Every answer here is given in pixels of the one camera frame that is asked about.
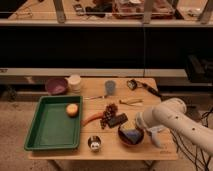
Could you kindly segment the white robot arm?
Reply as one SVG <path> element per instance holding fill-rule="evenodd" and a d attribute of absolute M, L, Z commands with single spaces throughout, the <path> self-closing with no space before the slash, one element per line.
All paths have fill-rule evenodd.
<path fill-rule="evenodd" d="M 147 132 L 152 143 L 161 148 L 157 133 L 165 127 L 174 130 L 193 144 L 213 156 L 213 130 L 198 124 L 185 115 L 187 106 L 179 98 L 170 98 L 138 112 L 133 121 L 126 121 L 118 128 L 120 140 L 126 145 L 137 145 Z"/>

